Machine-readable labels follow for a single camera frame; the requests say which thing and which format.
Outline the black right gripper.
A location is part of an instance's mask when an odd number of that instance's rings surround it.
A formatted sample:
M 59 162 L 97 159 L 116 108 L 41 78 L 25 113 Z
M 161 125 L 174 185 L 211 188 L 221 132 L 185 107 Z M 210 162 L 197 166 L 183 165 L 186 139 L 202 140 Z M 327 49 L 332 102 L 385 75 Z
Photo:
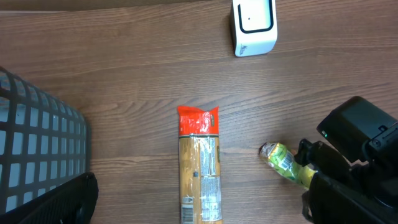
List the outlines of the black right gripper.
M 351 166 L 336 150 L 302 139 L 295 161 L 313 165 L 323 174 L 371 200 L 381 210 L 397 211 L 397 144 L 385 144 L 366 165 Z

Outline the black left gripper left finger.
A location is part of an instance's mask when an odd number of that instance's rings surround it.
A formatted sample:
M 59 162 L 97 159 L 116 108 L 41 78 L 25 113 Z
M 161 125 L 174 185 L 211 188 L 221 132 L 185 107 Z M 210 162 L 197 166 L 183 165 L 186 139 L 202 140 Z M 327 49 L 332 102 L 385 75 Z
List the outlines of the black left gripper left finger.
M 86 172 L 1 215 L 1 224 L 89 224 L 98 195 L 94 173 Z

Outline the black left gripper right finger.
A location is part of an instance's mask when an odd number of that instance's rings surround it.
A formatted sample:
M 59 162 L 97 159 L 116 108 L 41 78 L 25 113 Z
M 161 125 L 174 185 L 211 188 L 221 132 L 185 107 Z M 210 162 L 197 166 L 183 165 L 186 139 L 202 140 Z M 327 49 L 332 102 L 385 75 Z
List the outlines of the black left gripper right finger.
M 314 223 L 382 223 L 375 203 L 323 174 L 314 175 L 308 193 Z

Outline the green yellow snack packet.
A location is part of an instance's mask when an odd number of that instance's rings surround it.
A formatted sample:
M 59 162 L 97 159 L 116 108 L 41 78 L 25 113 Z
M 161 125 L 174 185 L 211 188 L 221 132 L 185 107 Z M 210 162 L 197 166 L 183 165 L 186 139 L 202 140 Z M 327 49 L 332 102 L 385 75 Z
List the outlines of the green yellow snack packet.
M 308 190 L 314 174 L 310 166 L 298 164 L 293 153 L 279 142 L 266 142 L 259 150 L 259 157 L 282 177 Z

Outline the orange noodle packet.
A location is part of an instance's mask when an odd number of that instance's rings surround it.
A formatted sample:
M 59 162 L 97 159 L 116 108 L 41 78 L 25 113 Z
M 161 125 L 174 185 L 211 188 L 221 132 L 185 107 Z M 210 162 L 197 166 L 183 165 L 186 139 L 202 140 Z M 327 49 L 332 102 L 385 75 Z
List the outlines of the orange noodle packet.
M 218 108 L 178 106 L 180 223 L 222 224 Z

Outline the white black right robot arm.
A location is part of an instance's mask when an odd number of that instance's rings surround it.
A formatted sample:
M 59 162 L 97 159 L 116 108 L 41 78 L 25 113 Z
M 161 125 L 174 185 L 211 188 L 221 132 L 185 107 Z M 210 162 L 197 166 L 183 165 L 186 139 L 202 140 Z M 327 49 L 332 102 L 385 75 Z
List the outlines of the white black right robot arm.
M 312 217 L 330 213 L 396 219 L 397 125 L 360 128 L 322 122 L 318 130 L 329 143 L 303 139 L 295 156 L 301 166 L 317 170 L 305 197 Z

